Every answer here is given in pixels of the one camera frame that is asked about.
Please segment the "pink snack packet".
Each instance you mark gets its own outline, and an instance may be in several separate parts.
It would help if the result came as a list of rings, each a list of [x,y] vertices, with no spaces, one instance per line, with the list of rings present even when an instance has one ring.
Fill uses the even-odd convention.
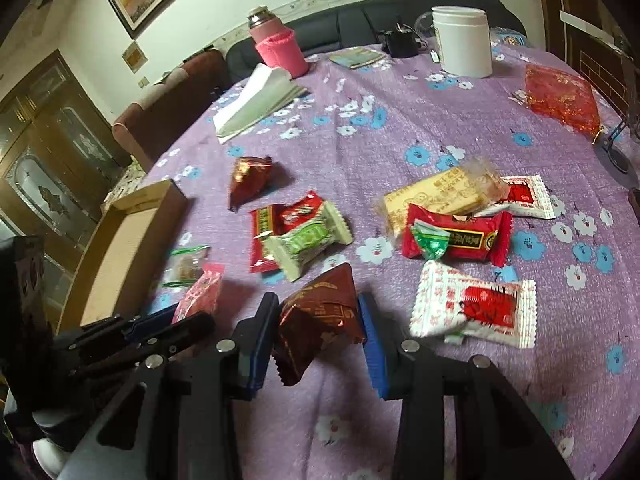
[[[178,303],[172,318],[172,324],[181,322],[197,313],[206,313],[213,316],[217,309],[223,276],[223,264],[205,263],[202,275]]]

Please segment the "clear green-edged snack packet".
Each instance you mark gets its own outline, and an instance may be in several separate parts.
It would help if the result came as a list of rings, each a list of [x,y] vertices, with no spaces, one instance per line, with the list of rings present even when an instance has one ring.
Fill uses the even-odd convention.
[[[169,256],[162,286],[174,288],[193,285],[203,273],[208,253],[208,245],[174,249]]]

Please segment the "dark red foil snack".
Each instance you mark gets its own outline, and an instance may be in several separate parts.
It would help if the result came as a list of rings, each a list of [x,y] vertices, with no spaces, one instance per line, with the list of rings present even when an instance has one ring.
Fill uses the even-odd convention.
[[[339,339],[366,339],[349,263],[323,272],[282,302],[272,349],[282,384],[298,384],[316,356]]]

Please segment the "white red snack packet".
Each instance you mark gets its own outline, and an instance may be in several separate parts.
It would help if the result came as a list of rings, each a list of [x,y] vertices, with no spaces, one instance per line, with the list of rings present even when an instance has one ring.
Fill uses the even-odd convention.
[[[518,349],[534,348],[536,282],[493,283],[427,261],[420,274],[409,333],[419,338],[460,335]]]

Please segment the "pale green snack packet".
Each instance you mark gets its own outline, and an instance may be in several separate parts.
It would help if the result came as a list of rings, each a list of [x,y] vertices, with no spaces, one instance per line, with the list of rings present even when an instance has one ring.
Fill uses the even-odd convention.
[[[262,242],[273,256],[285,278],[297,281],[304,267],[333,244],[350,245],[354,241],[343,215],[334,203],[325,200],[317,212],[300,226]]]

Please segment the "small green candy packet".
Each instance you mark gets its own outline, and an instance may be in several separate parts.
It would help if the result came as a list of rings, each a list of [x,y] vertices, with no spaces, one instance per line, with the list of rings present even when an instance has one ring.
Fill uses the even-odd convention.
[[[409,232],[425,260],[439,260],[446,254],[450,242],[448,231],[416,219],[410,224]]]

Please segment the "red green-label snack packet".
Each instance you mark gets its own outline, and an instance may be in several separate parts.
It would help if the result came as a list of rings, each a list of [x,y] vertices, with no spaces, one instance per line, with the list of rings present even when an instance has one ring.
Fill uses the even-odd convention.
[[[279,269],[273,255],[264,246],[264,241],[271,235],[285,232],[282,217],[285,204],[271,204],[250,212],[252,219],[252,244],[250,245],[250,272],[267,273]]]

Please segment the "small red candy packet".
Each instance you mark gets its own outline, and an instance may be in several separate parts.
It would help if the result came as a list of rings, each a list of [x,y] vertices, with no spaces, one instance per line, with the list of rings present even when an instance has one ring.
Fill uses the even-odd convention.
[[[310,220],[323,203],[323,198],[314,191],[309,191],[306,195],[295,203],[282,206],[279,212],[279,219],[284,232],[301,226]]]

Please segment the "red black-label snack packet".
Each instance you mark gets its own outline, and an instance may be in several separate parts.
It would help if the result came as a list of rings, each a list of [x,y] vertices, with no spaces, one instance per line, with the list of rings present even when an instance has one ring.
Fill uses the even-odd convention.
[[[410,204],[400,245],[401,255],[406,258],[422,257],[409,232],[410,224],[416,219],[450,233],[449,247],[444,257],[489,261],[499,268],[506,264],[513,226],[513,216],[510,212],[501,211],[492,217],[460,217],[438,214],[419,205]]]

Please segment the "red gold foil snack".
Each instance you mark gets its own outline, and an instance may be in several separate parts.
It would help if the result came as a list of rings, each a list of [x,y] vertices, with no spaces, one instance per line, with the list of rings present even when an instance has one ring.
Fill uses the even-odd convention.
[[[235,161],[229,186],[229,209],[237,211],[266,187],[273,161],[270,156],[242,156]]]

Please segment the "yellow biscuit packet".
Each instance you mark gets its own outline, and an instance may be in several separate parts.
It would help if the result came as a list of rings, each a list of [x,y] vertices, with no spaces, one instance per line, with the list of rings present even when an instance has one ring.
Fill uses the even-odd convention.
[[[406,225],[410,204],[436,214],[469,216],[508,195],[509,185],[494,166],[484,159],[471,158],[461,166],[386,193],[376,211],[384,220],[386,234],[396,240]]]

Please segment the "purple floral tablecloth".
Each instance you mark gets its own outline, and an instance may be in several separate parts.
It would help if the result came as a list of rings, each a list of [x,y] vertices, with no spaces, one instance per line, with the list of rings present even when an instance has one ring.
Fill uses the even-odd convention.
[[[303,280],[348,264],[358,288],[409,323],[424,261],[401,251],[401,191],[473,160],[505,177],[540,177],[550,217],[514,220],[504,266],[459,264],[483,281],[535,282],[535,345],[466,338],[436,339],[433,348],[459,360],[488,356],[574,476],[597,479],[639,415],[639,223],[589,139],[518,102],[530,66],[562,70],[563,63],[541,50],[499,46],[492,75],[474,79],[446,74],[427,55],[384,58],[359,70],[318,55],[300,80],[306,96],[223,144],[213,119],[239,97],[240,88],[231,88],[160,152],[146,182],[171,180],[191,201],[177,246],[205,245],[224,266],[231,295],[221,312],[239,320],[267,290],[286,297],[297,289],[281,275],[252,271],[252,206],[228,207],[235,162],[271,157],[285,180],[257,207],[316,192],[334,203],[354,237],[308,263]]]

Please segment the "black phone stand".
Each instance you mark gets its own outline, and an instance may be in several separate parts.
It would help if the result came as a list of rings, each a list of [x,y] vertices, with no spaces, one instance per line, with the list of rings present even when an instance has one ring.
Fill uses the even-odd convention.
[[[606,172],[623,188],[630,190],[639,184],[637,171],[632,166],[631,160],[623,151],[615,145],[616,140],[627,128],[625,119],[622,119],[614,128],[608,129],[602,125],[598,134],[593,139],[592,146],[597,160]]]

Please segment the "clear glass bowl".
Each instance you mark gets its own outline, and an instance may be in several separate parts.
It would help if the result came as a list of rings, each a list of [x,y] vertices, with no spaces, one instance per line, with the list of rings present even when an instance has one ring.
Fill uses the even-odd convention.
[[[427,11],[420,14],[414,22],[413,29],[424,41],[433,38],[435,36],[433,12]]]

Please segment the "black leather sofa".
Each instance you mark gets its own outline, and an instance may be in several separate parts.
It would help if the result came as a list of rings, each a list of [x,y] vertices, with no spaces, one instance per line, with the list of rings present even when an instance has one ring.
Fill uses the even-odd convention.
[[[303,55],[308,58],[349,47],[379,44],[383,32],[401,21],[413,25],[434,6],[466,6],[485,11],[491,27],[526,33],[523,23],[501,0],[361,0],[290,21]]]

